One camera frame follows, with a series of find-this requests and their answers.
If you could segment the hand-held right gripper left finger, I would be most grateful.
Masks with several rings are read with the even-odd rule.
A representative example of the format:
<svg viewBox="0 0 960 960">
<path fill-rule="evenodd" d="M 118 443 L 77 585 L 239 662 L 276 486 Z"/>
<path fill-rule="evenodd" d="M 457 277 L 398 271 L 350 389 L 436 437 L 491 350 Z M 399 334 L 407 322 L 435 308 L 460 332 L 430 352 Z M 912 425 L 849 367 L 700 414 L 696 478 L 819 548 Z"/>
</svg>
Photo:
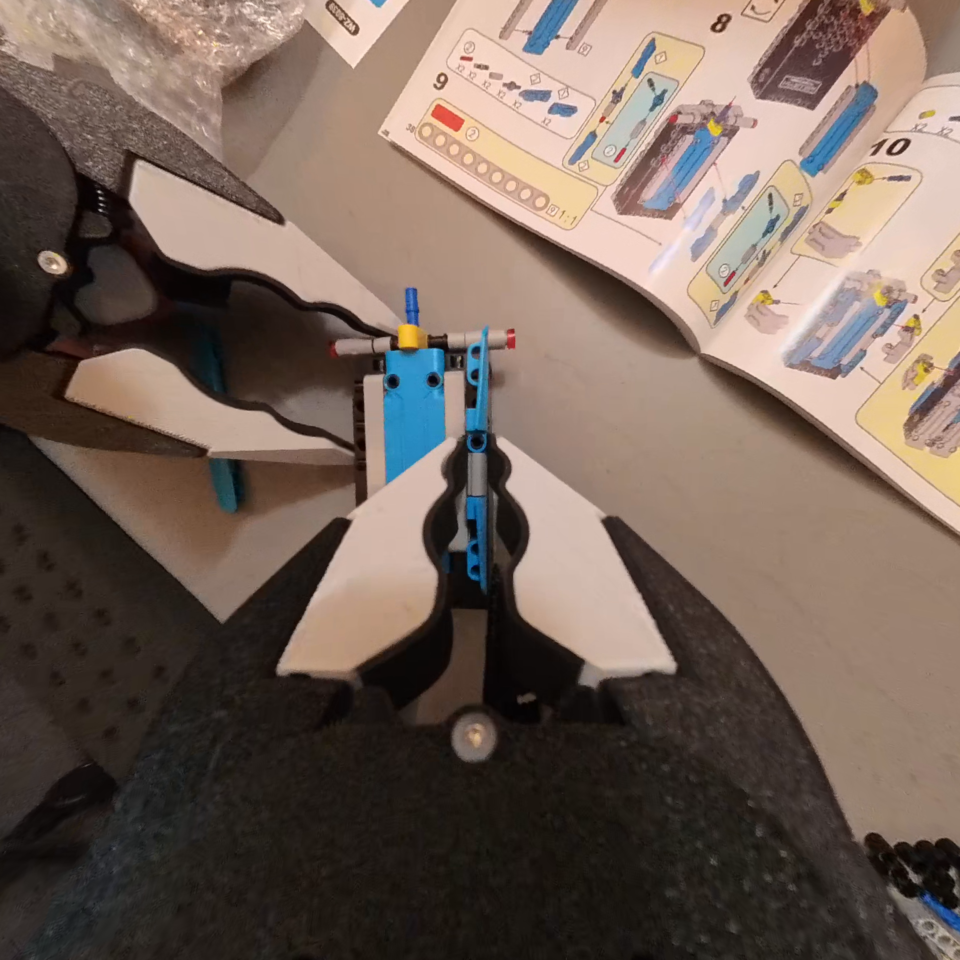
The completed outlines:
<svg viewBox="0 0 960 960">
<path fill-rule="evenodd" d="M 278 661 L 278 675 L 417 699 L 450 663 L 442 555 L 457 521 L 462 441 L 446 438 L 356 507 Z"/>
</svg>

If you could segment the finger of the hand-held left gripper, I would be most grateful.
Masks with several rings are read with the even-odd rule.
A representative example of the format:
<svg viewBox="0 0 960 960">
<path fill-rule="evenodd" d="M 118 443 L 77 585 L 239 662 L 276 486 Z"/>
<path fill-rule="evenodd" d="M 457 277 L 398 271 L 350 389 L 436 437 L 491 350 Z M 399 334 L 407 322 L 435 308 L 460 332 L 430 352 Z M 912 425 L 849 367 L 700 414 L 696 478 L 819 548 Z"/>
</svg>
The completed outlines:
<svg viewBox="0 0 960 960">
<path fill-rule="evenodd" d="M 143 159 L 128 201 L 165 258 L 207 274 L 268 282 L 295 304 L 341 307 L 372 335 L 394 334 L 396 314 L 293 222 L 273 222 Z"/>
<path fill-rule="evenodd" d="M 64 397 L 120 421 L 204 449 L 202 415 L 210 395 L 174 362 L 145 347 L 81 360 Z M 246 462 L 353 463 L 354 446 L 329 431 L 296 423 L 260 402 L 219 397 L 234 412 L 227 433 L 228 457 Z"/>
</svg>

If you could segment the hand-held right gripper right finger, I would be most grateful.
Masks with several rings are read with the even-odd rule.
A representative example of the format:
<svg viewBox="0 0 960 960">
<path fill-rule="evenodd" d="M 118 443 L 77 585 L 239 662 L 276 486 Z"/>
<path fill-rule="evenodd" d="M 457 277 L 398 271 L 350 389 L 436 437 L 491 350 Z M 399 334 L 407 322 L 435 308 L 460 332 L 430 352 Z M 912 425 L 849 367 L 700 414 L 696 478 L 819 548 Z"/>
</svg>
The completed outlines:
<svg viewBox="0 0 960 960">
<path fill-rule="evenodd" d="M 611 517 L 506 438 L 491 439 L 496 589 L 491 654 L 518 698 L 578 690 L 678 664 L 628 569 Z"/>
</svg>

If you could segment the blue grey axle assembly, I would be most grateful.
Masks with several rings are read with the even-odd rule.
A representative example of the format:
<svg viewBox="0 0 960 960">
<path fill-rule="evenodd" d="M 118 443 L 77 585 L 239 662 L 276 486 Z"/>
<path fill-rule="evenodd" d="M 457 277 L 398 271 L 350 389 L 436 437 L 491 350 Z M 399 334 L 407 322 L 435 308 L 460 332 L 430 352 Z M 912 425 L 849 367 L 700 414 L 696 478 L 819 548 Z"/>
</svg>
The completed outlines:
<svg viewBox="0 0 960 960">
<path fill-rule="evenodd" d="M 225 513 L 236 514 L 245 502 L 242 463 L 228 456 L 235 450 L 229 439 L 234 410 L 220 403 L 226 394 L 224 355 L 218 331 L 205 323 L 194 327 L 193 354 L 190 371 L 210 400 L 201 404 L 203 443 L 208 448 L 209 473 L 217 504 Z"/>
</svg>

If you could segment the black blue brick model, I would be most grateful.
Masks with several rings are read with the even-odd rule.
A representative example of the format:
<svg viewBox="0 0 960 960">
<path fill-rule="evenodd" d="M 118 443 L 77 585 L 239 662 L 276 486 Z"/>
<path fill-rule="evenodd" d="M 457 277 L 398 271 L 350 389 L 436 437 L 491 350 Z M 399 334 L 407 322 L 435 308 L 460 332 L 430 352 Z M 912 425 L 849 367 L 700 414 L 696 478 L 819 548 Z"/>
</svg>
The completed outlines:
<svg viewBox="0 0 960 960">
<path fill-rule="evenodd" d="M 404 292 L 396 333 L 330 342 L 337 359 L 363 359 L 370 372 L 356 382 L 353 400 L 354 482 L 357 504 L 435 450 L 466 436 L 465 409 L 474 400 L 466 382 L 466 351 L 482 330 L 430 334 L 420 321 L 419 292 Z M 513 351 L 517 332 L 488 329 L 491 353 Z"/>
</svg>

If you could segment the large blue brick panel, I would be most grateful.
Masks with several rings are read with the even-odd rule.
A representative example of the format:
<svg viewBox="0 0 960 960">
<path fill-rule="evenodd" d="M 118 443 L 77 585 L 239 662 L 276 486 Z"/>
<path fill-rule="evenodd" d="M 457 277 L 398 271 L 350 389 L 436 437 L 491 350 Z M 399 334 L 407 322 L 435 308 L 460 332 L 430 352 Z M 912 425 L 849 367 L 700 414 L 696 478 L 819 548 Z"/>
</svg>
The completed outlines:
<svg viewBox="0 0 960 960">
<path fill-rule="evenodd" d="M 473 389 L 473 401 L 464 409 L 466 445 L 471 453 L 485 453 L 490 429 L 489 328 L 465 352 L 465 382 Z"/>
</svg>

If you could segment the grey desk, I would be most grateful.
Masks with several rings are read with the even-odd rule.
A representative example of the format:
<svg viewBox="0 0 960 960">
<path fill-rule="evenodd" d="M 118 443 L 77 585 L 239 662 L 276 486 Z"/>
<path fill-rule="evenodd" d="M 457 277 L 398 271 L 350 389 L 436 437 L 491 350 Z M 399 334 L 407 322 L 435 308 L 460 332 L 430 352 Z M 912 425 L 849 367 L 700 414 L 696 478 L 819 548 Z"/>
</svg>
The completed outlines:
<svg viewBox="0 0 960 960">
<path fill-rule="evenodd" d="M 695 355 L 611 274 L 381 136 L 455 2 L 409 2 L 356 69 L 311 27 L 224 92 L 227 165 L 385 305 L 431 330 L 515 328 L 497 429 L 620 517 L 736 627 L 798 714 L 857 837 L 958 842 L 958 537 L 766 390 Z M 228 384 L 350 437 L 342 331 L 250 284 Z M 246 471 L 38 440 L 212 615 L 353 507 L 343 469 Z"/>
</svg>

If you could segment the clear plastic bag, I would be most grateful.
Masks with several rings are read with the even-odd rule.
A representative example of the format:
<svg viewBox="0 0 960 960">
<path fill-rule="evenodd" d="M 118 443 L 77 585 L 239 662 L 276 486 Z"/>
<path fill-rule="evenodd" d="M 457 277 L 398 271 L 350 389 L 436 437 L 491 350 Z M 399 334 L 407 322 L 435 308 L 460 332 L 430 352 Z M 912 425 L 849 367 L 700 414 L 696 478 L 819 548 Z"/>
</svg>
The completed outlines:
<svg viewBox="0 0 960 960">
<path fill-rule="evenodd" d="M 125 1 L 195 71 L 228 86 L 303 27 L 305 1 Z"/>
</svg>

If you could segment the black perforated panel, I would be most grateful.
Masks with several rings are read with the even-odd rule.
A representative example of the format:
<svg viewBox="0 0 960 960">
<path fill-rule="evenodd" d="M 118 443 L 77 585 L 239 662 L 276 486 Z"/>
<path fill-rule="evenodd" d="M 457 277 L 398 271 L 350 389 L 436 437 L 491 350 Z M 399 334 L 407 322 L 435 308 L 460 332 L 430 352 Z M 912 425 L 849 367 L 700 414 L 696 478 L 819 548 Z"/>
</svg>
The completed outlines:
<svg viewBox="0 0 960 960">
<path fill-rule="evenodd" d="M 218 621 L 2 428 L 2 834 L 109 797 Z"/>
</svg>

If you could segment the blue sticker sheet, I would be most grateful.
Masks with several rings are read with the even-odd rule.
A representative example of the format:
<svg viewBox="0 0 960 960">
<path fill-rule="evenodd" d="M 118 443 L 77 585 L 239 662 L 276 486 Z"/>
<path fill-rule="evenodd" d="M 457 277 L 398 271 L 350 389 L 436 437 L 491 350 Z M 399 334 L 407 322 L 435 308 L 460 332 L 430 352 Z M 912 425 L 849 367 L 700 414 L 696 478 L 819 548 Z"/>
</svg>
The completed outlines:
<svg viewBox="0 0 960 960">
<path fill-rule="evenodd" d="M 305 1 L 304 16 L 314 31 L 355 68 L 407 1 Z"/>
</svg>

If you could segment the instruction booklet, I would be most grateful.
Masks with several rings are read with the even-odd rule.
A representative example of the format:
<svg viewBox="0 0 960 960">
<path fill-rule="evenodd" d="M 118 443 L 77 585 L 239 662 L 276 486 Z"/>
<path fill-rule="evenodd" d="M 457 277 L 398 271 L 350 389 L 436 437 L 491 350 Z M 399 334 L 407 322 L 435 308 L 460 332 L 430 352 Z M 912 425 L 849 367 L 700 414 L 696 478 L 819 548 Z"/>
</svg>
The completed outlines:
<svg viewBox="0 0 960 960">
<path fill-rule="evenodd" d="M 390 144 L 959 524 L 958 73 L 907 2 L 456 2 Z"/>
</svg>

